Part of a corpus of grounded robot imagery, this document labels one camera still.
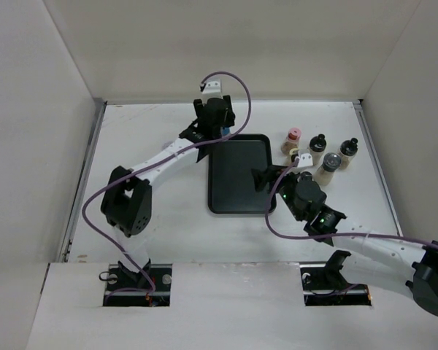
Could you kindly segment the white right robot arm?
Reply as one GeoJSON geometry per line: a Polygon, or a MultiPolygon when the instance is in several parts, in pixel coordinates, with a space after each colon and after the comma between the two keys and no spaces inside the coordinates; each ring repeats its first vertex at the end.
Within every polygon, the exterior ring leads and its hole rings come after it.
{"type": "Polygon", "coordinates": [[[376,286],[438,317],[438,241],[384,235],[349,223],[344,213],[326,205],[327,195],[309,174],[292,174],[285,166],[251,174],[256,191],[269,187],[269,197],[279,194],[293,218],[304,222],[305,240],[336,249],[323,272],[327,285],[376,286]]]}

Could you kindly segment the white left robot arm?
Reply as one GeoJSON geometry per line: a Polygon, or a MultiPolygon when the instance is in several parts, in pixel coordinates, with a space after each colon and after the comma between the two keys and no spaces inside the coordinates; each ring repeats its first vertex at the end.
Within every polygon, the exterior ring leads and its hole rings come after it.
{"type": "Polygon", "coordinates": [[[234,125],[235,114],[228,95],[207,101],[196,99],[193,107],[196,119],[167,148],[138,166],[118,166],[110,174],[112,183],[147,169],[107,190],[102,199],[101,212],[107,223],[118,230],[119,244],[124,238],[140,234],[149,224],[154,191],[178,171],[200,162],[212,151],[212,146],[203,145],[203,141],[221,139],[223,129],[234,125]]]}

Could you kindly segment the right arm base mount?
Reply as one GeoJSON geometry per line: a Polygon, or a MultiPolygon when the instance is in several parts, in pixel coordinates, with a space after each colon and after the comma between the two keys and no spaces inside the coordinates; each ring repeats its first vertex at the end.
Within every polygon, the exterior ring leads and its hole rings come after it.
{"type": "Polygon", "coordinates": [[[335,251],[327,262],[300,265],[305,306],[371,306],[367,285],[351,284],[342,276],[349,252],[335,251]]]}

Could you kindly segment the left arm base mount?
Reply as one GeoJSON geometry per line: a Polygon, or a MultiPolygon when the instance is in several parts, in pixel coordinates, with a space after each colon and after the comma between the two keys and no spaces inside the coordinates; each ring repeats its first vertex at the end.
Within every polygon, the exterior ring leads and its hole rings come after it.
{"type": "Polygon", "coordinates": [[[105,283],[104,307],[168,307],[170,306],[172,287],[172,265],[152,264],[144,266],[143,271],[155,285],[151,285],[139,271],[128,269],[121,261],[109,265],[106,271],[99,274],[99,281],[105,283]]]}

